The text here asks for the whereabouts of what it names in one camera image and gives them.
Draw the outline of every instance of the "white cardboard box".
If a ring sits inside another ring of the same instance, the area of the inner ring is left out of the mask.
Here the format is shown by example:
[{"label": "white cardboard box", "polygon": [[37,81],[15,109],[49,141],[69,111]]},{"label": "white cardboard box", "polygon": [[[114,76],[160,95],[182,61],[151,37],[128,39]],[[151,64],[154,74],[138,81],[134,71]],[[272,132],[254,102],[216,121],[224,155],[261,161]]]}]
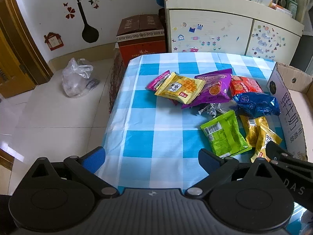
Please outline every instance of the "white cardboard box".
[{"label": "white cardboard box", "polygon": [[279,103],[288,152],[297,159],[313,162],[312,76],[277,62],[267,88]]}]

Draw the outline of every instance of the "black circular logo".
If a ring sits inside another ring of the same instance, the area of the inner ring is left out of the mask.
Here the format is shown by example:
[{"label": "black circular logo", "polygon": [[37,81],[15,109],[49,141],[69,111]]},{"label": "black circular logo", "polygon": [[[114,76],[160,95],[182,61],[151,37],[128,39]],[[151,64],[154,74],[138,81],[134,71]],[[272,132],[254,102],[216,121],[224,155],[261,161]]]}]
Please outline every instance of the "black circular logo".
[{"label": "black circular logo", "polygon": [[274,81],[270,82],[270,91],[273,95],[276,94],[276,85]]}]

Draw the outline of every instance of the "gray ridged panel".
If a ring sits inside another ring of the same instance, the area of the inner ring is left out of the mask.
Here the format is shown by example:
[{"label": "gray ridged panel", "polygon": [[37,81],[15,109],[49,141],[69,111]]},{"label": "gray ridged panel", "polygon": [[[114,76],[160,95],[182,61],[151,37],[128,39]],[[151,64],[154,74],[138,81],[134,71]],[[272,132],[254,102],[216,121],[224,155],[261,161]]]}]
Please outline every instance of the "gray ridged panel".
[{"label": "gray ridged panel", "polygon": [[[233,230],[218,222],[202,201],[188,199],[182,196],[178,189],[126,189],[118,198],[101,200],[91,216],[73,228],[54,233],[20,229],[14,234],[241,235],[250,233]],[[266,234],[288,233],[279,230]]]}]

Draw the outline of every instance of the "door frame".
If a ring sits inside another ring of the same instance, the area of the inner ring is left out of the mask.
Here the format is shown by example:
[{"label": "door frame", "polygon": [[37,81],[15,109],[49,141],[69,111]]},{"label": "door frame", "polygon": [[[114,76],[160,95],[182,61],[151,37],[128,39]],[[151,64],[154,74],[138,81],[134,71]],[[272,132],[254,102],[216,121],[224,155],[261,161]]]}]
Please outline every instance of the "door frame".
[{"label": "door frame", "polygon": [[53,73],[37,48],[16,0],[0,0],[0,28],[20,61],[21,69],[36,85],[48,82]]}]

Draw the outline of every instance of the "metal screw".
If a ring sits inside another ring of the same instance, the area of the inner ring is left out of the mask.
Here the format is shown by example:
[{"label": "metal screw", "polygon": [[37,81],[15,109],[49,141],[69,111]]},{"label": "metal screw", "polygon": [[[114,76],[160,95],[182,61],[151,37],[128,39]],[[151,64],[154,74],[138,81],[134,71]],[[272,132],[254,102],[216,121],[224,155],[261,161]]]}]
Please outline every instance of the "metal screw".
[{"label": "metal screw", "polygon": [[191,187],[191,188],[187,189],[187,193],[189,193],[190,195],[200,195],[203,193],[203,191],[201,188]]},{"label": "metal screw", "polygon": [[105,187],[101,189],[101,193],[104,195],[113,195],[117,192],[117,190],[114,187]]}]

